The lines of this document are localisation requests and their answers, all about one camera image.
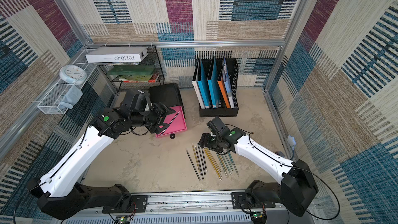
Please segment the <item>pink top drawer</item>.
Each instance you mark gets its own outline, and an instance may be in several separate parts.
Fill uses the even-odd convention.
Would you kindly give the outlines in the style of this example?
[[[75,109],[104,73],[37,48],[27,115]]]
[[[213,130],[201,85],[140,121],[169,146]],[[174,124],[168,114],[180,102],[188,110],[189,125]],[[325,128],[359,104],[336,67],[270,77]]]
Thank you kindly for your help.
[[[186,121],[185,121],[185,117],[184,117],[184,113],[183,113],[183,109],[181,106],[174,106],[171,107],[172,109],[174,109],[176,111],[175,114],[171,114],[168,115],[165,119],[166,123],[170,123],[170,121],[173,119],[173,117],[180,111],[180,114],[175,118],[175,120],[173,121],[173,123],[170,125],[170,127],[166,130],[166,132],[162,135],[155,135],[156,138],[162,138],[162,137],[167,137],[171,134],[175,134],[175,133],[179,133],[179,132],[183,132],[187,130],[187,125],[186,125]]]

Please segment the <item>black drawer cabinet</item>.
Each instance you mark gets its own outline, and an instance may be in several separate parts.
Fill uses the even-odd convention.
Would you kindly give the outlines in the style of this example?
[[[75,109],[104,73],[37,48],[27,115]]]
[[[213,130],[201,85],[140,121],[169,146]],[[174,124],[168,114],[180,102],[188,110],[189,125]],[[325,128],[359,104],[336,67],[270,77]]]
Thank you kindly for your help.
[[[176,83],[150,87],[148,92],[152,103],[163,103],[167,107],[180,106],[184,110],[180,89]]]

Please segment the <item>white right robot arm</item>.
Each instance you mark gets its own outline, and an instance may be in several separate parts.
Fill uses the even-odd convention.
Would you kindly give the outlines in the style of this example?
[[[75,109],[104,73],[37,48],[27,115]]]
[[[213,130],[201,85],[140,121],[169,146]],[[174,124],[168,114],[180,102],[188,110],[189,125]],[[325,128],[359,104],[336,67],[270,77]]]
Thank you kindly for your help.
[[[275,181],[254,180],[236,201],[242,209],[260,207],[267,202],[280,203],[290,213],[302,217],[318,193],[318,186],[309,166],[264,148],[251,138],[251,132],[229,126],[215,117],[207,123],[210,132],[203,133],[198,144],[219,155],[235,153],[255,163]]]

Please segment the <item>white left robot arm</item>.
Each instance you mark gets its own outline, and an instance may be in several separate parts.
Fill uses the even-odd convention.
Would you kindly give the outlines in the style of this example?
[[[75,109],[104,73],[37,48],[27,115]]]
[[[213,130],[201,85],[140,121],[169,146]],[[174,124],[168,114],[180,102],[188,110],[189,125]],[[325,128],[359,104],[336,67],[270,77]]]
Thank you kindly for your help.
[[[116,213],[131,211],[132,196],[124,186],[90,187],[78,179],[121,134],[135,127],[160,134],[169,127],[165,119],[173,113],[162,102],[152,103],[149,93],[129,90],[118,108],[107,107],[91,120],[82,137],[49,172],[28,181],[28,191],[37,198],[39,209],[58,220],[95,207]]]

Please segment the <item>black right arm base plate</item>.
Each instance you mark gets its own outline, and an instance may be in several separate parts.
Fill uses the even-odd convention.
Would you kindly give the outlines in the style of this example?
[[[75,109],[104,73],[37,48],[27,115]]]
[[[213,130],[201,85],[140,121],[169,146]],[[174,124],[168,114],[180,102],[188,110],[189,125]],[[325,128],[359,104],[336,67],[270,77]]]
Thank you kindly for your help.
[[[243,191],[233,191],[231,193],[232,206],[234,209],[257,209],[275,208],[274,202],[260,202],[253,197],[246,196]]]

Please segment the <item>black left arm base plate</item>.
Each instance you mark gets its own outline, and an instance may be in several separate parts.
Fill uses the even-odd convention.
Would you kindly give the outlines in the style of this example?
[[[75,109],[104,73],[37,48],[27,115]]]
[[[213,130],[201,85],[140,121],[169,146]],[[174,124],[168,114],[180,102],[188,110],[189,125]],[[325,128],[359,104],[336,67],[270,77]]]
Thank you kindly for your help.
[[[105,206],[102,209],[103,214],[119,214],[119,213],[144,213],[148,202],[148,195],[131,195],[122,199],[114,207]]]

